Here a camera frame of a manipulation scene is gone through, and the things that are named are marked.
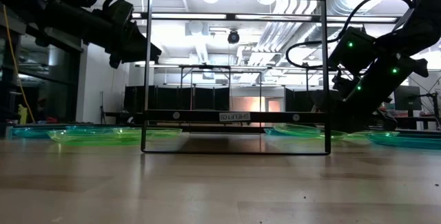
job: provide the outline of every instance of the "ceiling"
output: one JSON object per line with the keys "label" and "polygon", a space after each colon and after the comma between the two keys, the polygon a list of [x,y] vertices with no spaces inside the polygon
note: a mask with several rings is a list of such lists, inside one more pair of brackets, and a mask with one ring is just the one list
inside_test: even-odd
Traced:
{"label": "ceiling", "polygon": [[[137,12],[147,12],[147,0],[126,0],[134,5]],[[327,0],[328,14],[348,15],[349,12],[362,0]],[[103,0],[98,0],[94,8],[100,8]],[[290,9],[290,2],[276,1],[271,5],[263,5],[257,0],[218,0],[216,3],[207,3],[204,0],[154,0],[153,12],[203,12],[203,13],[296,13],[311,14],[316,5],[297,2],[296,8]],[[405,4],[397,0],[379,0],[371,3],[359,14],[373,16],[398,16],[407,11]],[[286,48],[305,40],[307,37],[320,37],[320,28],[293,23],[270,23],[253,21],[204,21],[201,36],[192,34],[189,21],[153,21],[152,42],[158,46],[163,54],[160,63],[192,64],[208,63],[216,65],[272,65],[289,66],[284,59]],[[146,21],[138,21],[141,30],[145,30]],[[387,33],[393,25],[375,25],[367,28],[368,33],[379,36]],[[240,42],[232,45],[227,42],[230,30],[238,30]],[[329,35],[339,31],[339,28],[328,28]],[[335,45],[328,47],[329,52]],[[265,55],[253,52],[272,52]],[[297,62],[308,61],[310,65],[320,63],[321,47],[294,50]],[[290,77],[280,71],[280,80]],[[274,72],[265,72],[267,78],[274,79]]]}

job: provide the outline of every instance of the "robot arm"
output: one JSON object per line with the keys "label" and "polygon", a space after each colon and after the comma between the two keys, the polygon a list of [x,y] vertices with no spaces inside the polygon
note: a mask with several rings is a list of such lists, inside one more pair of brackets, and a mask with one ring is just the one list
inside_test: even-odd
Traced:
{"label": "robot arm", "polygon": [[[96,0],[0,0],[26,23],[36,23],[40,31],[51,27],[105,48],[110,66],[144,61],[147,40],[132,22],[133,5],[124,0],[106,0],[102,10],[89,12]],[[151,60],[158,61],[161,51],[152,44]]]}

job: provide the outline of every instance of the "wooden table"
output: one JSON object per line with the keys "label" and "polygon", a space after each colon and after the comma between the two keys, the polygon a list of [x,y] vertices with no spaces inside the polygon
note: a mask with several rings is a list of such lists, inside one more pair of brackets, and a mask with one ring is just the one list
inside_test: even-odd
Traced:
{"label": "wooden table", "polygon": [[441,223],[441,152],[151,155],[0,141],[0,223]]}

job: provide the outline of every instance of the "computer monitor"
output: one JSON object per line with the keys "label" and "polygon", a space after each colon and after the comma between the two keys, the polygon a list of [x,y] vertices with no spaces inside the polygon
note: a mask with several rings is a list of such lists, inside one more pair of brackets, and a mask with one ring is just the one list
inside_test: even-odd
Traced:
{"label": "computer monitor", "polygon": [[400,86],[393,93],[395,98],[396,110],[422,110],[421,99],[419,97],[420,88],[418,86]]}

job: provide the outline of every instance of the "wall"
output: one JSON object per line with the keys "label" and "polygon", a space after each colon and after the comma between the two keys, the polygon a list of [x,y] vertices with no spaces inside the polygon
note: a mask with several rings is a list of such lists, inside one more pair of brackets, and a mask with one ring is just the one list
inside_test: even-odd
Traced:
{"label": "wall", "polygon": [[123,109],[125,86],[129,81],[129,63],[121,64],[117,70],[109,65],[109,54],[104,49],[90,44],[81,56],[76,120],[101,122],[101,93],[105,112]]}
{"label": "wall", "polygon": [[[141,86],[144,85],[144,67],[136,67],[135,63],[129,65],[129,82],[128,86]],[[149,72],[149,85],[154,84],[154,68],[150,68]]]}

